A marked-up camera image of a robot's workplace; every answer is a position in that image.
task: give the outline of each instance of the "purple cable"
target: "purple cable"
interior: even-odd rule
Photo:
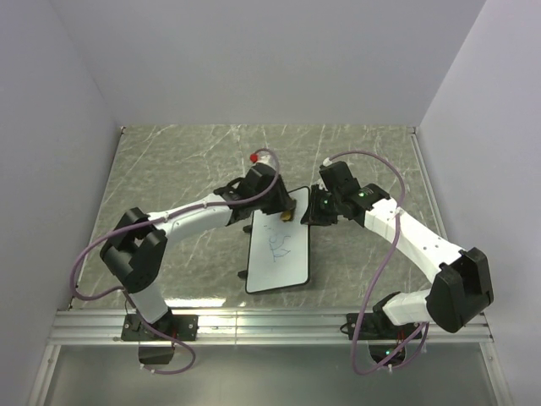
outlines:
[[[371,156],[375,159],[377,159],[380,162],[383,162],[398,178],[398,182],[400,183],[400,197],[398,198],[398,201],[396,202],[396,208],[401,207],[404,199],[406,198],[406,185],[404,184],[404,179],[402,178],[401,174],[398,172],[398,170],[385,158],[382,158],[379,155],[374,154],[373,152],[369,151],[362,151],[362,150],[352,150],[352,151],[345,151],[341,152],[339,154],[335,154],[333,156],[329,157],[329,160],[332,161],[334,159],[337,159],[339,156],[344,155],[350,155],[350,154],[360,154],[360,155],[367,155]],[[391,259],[393,253],[396,250],[396,246],[398,245],[398,239],[400,238],[400,213],[397,213],[395,216],[395,224],[396,224],[396,231],[395,231],[395,238],[392,240],[391,247],[387,251],[387,254],[385,255],[384,260],[381,262],[380,266],[378,266],[378,269],[376,270],[374,277],[370,281],[370,284],[368,288],[366,289],[366,294],[363,298],[363,304],[361,305],[361,310],[358,312],[357,322],[355,323],[355,329],[353,331],[353,337],[352,337],[352,350],[351,350],[351,361],[352,361],[352,367],[356,374],[358,375],[368,375],[372,372],[378,370],[382,366],[384,366],[387,362],[389,362],[395,355],[397,355],[402,349],[410,342],[412,341],[415,336],[417,336],[423,327],[424,329],[424,335],[421,340],[421,343],[419,344],[417,350],[413,353],[411,357],[409,357],[406,361],[401,363],[400,365],[396,366],[395,368],[402,368],[403,366],[409,364],[412,359],[417,357],[417,355],[421,352],[422,347],[424,346],[424,342],[426,341],[427,333],[429,331],[429,323],[421,323],[421,325],[408,337],[406,338],[400,345],[396,346],[396,348],[391,351],[389,355],[387,355],[385,358],[383,358],[379,363],[376,365],[373,365],[371,368],[368,368],[367,370],[360,370],[357,367],[357,341],[359,333],[361,332],[361,325],[363,323],[364,313],[366,312],[366,308],[368,307],[368,303],[370,300],[370,295],[374,291],[375,284],[378,282],[378,279],[380,279],[381,274],[383,273],[383,270],[389,263],[389,260]]]
[[[149,221],[146,221],[146,222],[139,222],[137,224],[132,224],[131,226],[127,226],[127,227],[122,227],[122,228],[119,228],[117,230],[113,230],[113,231],[105,234],[104,236],[98,238],[96,241],[93,241],[91,244],[89,244],[79,255],[77,255],[77,258],[75,258],[75,263],[74,263],[74,265],[73,265],[73,267],[72,267],[72,269],[71,269],[71,271],[69,273],[69,288],[71,290],[72,295],[75,298],[80,299],[80,300],[91,301],[91,300],[101,299],[104,296],[107,296],[108,294],[111,294],[112,292],[120,290],[120,291],[122,291],[124,293],[124,295],[128,299],[128,302],[135,308],[134,302],[126,294],[126,292],[124,290],[124,287],[122,285],[114,286],[114,287],[109,288],[109,289],[107,289],[107,290],[105,290],[105,291],[103,291],[103,292],[101,292],[99,294],[94,294],[94,295],[91,295],[91,296],[87,296],[85,294],[82,294],[81,292],[79,292],[77,290],[77,283],[75,281],[77,281],[77,279],[78,279],[78,276],[79,276],[78,270],[79,270],[79,267],[81,266],[81,264],[83,263],[83,261],[85,260],[85,257],[97,245],[103,243],[104,241],[107,241],[108,239],[110,239],[112,237],[116,237],[119,234],[127,233],[128,231],[133,231],[133,230],[137,230],[139,228],[143,228],[143,227],[146,227],[146,226],[159,224],[159,223],[165,222],[167,220],[172,220],[173,218],[178,217],[178,216],[180,216],[180,215],[182,215],[184,213],[187,213],[189,211],[192,211],[192,210],[198,210],[198,209],[202,209],[202,208],[205,208],[205,207],[213,207],[213,206],[238,206],[238,205],[243,205],[243,204],[246,204],[246,203],[251,203],[252,201],[260,199],[261,197],[263,197],[264,195],[269,193],[272,190],[272,188],[274,188],[274,185],[278,181],[278,177],[280,176],[280,163],[278,162],[278,157],[276,156],[274,151],[269,150],[268,148],[259,148],[255,152],[255,154],[258,154],[259,152],[267,152],[272,157],[272,160],[274,161],[274,163],[276,165],[274,178],[272,179],[269,186],[265,190],[263,190],[261,193],[258,193],[255,196],[249,197],[248,199],[235,200],[235,201],[212,201],[212,202],[207,203],[206,205],[204,205],[202,203],[199,203],[199,204],[196,204],[196,205],[183,207],[183,208],[180,208],[180,209],[170,213],[168,218],[158,217],[158,218],[155,218],[154,220],[149,220]],[[150,325],[150,323],[148,323],[143,318],[143,316],[138,311],[137,311],[137,315],[141,319],[141,322],[145,325],[145,327],[150,332],[156,334],[158,337],[164,338],[164,339],[166,339],[168,341],[171,341],[172,343],[176,343],[176,344],[186,348],[192,354],[192,359],[188,363],[188,365],[184,366],[183,368],[181,368],[179,370],[152,370],[150,367],[147,368],[145,366],[145,368],[147,370],[151,370],[154,373],[160,374],[160,375],[174,375],[174,374],[179,374],[181,372],[185,372],[186,370],[188,370],[194,364],[194,362],[195,362],[195,352],[189,345],[187,345],[186,343],[183,343],[180,340],[177,340],[176,338],[169,337],[168,335],[157,331],[154,327],[152,327]]]

